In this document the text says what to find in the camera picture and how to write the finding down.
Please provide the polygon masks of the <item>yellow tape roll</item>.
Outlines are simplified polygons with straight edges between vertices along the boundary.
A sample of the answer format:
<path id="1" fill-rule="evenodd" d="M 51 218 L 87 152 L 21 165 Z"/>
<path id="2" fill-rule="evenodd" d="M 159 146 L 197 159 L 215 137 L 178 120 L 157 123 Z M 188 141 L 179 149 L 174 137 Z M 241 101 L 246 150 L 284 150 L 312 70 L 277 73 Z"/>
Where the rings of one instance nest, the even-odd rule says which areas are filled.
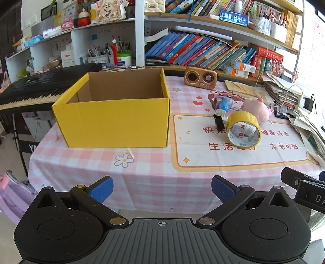
<path id="1" fill-rule="evenodd" d="M 262 137 L 257 118 L 244 110 L 233 112 L 227 118 L 226 135 L 234 147 L 256 147 Z"/>

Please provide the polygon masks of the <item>orange white medicine box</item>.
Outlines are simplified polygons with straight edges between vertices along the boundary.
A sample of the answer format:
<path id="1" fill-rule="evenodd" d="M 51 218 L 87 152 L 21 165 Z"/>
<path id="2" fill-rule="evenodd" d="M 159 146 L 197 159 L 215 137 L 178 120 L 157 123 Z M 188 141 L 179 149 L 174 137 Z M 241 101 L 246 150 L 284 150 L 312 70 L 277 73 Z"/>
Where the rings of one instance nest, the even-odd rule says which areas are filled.
<path id="1" fill-rule="evenodd" d="M 242 63 L 242 62 L 232 61 L 231 62 L 231 67 L 236 69 L 236 70 L 246 71 L 246 72 L 250 72 L 250 73 L 255 73 L 256 72 L 256 67 L 255 66 L 245 64 L 245 63 Z"/>

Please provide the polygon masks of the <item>blue toy figure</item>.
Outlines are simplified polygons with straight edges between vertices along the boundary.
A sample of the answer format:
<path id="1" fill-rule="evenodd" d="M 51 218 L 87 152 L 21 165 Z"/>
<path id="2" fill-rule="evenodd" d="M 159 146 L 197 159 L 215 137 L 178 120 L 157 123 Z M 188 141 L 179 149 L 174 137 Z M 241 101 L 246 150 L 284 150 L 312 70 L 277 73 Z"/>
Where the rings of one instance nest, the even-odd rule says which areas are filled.
<path id="1" fill-rule="evenodd" d="M 225 112 L 228 112 L 233 104 L 233 99 L 231 97 L 228 96 L 217 96 L 214 99 L 215 102 L 215 109 L 221 109 Z"/>

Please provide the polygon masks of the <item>brown retro radio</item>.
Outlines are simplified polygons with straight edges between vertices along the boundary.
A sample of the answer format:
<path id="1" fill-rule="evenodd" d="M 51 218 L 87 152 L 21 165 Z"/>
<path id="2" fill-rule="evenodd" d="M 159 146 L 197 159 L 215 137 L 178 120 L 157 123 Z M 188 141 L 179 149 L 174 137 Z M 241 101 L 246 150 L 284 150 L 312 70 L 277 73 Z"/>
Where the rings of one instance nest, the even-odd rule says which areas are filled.
<path id="1" fill-rule="evenodd" d="M 214 70 L 187 66 L 184 72 L 184 84 L 195 88 L 213 90 L 218 74 Z"/>

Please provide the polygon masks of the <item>black binder clip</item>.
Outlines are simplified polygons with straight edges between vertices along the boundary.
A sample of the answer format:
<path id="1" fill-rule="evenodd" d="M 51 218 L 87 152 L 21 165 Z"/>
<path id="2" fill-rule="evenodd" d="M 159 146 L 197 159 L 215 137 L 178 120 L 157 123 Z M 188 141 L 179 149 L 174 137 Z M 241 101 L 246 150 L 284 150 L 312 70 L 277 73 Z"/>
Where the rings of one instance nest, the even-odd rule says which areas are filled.
<path id="1" fill-rule="evenodd" d="M 223 117 L 218 116 L 217 114 L 213 114 L 213 118 L 214 118 L 214 121 L 215 121 L 216 131 L 218 133 L 224 131 L 225 130 L 225 125 L 224 125 Z"/>

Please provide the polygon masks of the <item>black power adapter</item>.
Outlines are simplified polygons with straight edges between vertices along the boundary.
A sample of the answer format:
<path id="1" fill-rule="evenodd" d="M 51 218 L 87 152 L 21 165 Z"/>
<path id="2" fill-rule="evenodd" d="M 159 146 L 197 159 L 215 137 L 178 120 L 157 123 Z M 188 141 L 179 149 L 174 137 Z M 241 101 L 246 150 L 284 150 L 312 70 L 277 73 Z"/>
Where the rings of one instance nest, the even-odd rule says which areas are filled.
<path id="1" fill-rule="evenodd" d="M 303 108 L 305 111 L 311 113 L 313 111 L 313 107 L 315 104 L 314 94 L 312 94 L 310 98 L 305 97 L 304 99 L 305 99 L 305 102 L 303 103 Z"/>

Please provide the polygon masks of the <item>checkered chess board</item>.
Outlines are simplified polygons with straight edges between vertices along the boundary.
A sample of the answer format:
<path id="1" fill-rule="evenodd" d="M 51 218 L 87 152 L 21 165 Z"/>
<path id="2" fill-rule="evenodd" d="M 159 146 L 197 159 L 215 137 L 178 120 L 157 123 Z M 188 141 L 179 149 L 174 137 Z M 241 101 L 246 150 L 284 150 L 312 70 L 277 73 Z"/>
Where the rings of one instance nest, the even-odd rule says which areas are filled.
<path id="1" fill-rule="evenodd" d="M 122 72 L 122 71 L 135 71 L 142 69 L 154 69 L 153 66 L 130 66 L 130 67 L 114 67 L 114 68 L 105 68 L 102 71 L 106 72 Z"/>

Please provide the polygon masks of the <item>pink backpack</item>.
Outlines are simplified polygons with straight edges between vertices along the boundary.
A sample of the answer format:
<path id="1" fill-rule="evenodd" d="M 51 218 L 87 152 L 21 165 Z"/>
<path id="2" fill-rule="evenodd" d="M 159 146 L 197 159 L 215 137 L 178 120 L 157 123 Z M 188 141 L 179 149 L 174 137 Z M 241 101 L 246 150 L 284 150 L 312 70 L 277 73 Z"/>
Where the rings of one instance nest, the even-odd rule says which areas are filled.
<path id="1" fill-rule="evenodd" d="M 0 191 L 1 213 L 14 224 L 18 224 L 37 192 L 29 183 L 19 181 L 12 171 L 6 171 L 4 175 L 1 175 Z"/>

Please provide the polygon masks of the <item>black electronic keyboard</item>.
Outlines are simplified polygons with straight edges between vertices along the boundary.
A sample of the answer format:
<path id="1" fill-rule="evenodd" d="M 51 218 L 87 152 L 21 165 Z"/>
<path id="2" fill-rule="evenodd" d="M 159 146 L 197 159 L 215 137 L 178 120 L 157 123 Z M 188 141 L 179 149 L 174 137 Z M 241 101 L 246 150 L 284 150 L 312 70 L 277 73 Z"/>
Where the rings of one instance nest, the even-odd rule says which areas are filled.
<path id="1" fill-rule="evenodd" d="M 1 93 L 1 112 L 36 111 L 51 106 L 85 74 L 101 70 L 102 65 L 90 63 L 25 77 Z"/>

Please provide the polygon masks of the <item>white green-lid jar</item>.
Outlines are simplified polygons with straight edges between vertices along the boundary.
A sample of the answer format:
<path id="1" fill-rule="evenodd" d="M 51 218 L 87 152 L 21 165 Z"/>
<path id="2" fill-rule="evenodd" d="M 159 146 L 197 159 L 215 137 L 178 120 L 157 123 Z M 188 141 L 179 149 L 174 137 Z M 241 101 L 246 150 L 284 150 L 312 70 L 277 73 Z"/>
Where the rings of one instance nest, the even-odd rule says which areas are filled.
<path id="1" fill-rule="evenodd" d="M 132 54 L 131 54 L 131 52 L 118 52 L 118 54 L 117 54 L 117 65 L 119 67 L 130 67 L 132 65 Z"/>

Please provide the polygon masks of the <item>stack of papers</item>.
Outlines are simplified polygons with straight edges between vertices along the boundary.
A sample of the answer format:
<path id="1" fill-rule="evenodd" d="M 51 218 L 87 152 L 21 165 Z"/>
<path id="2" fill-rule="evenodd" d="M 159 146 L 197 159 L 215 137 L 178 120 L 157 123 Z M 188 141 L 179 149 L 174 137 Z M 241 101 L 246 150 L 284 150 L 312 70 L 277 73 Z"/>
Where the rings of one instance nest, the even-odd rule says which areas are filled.
<path id="1" fill-rule="evenodd" d="M 324 121 L 317 114 L 316 107 L 311 113 L 304 110 L 304 98 L 307 96 L 298 85 L 268 73 L 262 75 L 262 80 L 274 100 L 276 111 L 282 106 L 292 109 L 290 124 L 300 134 L 309 155 L 324 168 Z"/>

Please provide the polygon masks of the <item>pink plush pig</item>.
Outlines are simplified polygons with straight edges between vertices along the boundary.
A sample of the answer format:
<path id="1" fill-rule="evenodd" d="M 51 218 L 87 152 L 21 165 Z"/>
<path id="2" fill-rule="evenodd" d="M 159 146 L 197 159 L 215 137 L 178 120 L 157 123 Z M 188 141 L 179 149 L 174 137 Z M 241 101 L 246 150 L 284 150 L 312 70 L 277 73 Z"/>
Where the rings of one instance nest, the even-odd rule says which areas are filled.
<path id="1" fill-rule="evenodd" d="M 271 109 L 264 103 L 263 98 L 247 98 L 241 109 L 254 115 L 259 124 L 266 123 L 271 115 Z"/>

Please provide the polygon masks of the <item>white bookshelf unit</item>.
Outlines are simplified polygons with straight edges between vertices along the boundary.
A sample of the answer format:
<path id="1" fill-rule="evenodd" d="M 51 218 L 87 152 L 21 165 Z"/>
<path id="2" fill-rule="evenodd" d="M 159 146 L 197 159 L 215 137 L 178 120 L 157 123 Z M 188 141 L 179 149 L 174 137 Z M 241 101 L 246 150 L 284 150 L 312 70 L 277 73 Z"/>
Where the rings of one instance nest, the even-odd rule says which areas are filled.
<path id="1" fill-rule="evenodd" d="M 2 63 L 3 77 L 15 82 L 27 63 L 32 72 L 49 68 L 49 60 L 64 61 L 69 66 L 86 63 L 113 63 L 112 53 L 104 48 L 126 52 L 126 66 L 149 65 L 149 56 L 160 63 L 154 67 L 169 72 L 184 72 L 188 66 L 206 67 L 225 75 L 223 69 L 230 54 L 241 47 L 254 50 L 254 55 L 272 62 L 284 63 L 287 54 L 298 56 L 293 48 L 298 19 L 303 12 L 288 1 L 240 1 L 247 25 L 219 19 L 231 11 L 234 1 L 110 1 L 109 15 L 104 8 L 86 7 L 87 23 L 80 25 L 74 2 L 61 13 L 62 21 L 50 23 L 26 39 L 32 45 L 19 52 L 8 52 Z"/>

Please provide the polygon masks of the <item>yellow cardboard box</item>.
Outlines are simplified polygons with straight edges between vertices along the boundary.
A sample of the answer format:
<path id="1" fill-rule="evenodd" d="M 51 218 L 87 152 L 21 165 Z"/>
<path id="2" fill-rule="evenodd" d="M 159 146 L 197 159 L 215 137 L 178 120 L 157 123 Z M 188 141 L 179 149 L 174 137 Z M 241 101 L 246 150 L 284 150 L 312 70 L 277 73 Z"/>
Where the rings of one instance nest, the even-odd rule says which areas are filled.
<path id="1" fill-rule="evenodd" d="M 69 148 L 167 146 L 170 94 L 163 69 L 87 73 L 52 110 Z"/>

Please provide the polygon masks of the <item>white charger plug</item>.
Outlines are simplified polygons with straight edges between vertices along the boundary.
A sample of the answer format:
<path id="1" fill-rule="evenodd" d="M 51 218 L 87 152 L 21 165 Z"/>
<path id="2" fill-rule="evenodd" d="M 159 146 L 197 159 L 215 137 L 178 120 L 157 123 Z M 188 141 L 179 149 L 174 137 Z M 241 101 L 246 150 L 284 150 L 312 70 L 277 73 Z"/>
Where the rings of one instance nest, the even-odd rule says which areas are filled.
<path id="1" fill-rule="evenodd" d="M 223 109 L 218 108 L 215 112 L 216 116 L 221 117 L 223 122 L 228 121 L 228 117 L 226 117 L 226 111 Z"/>

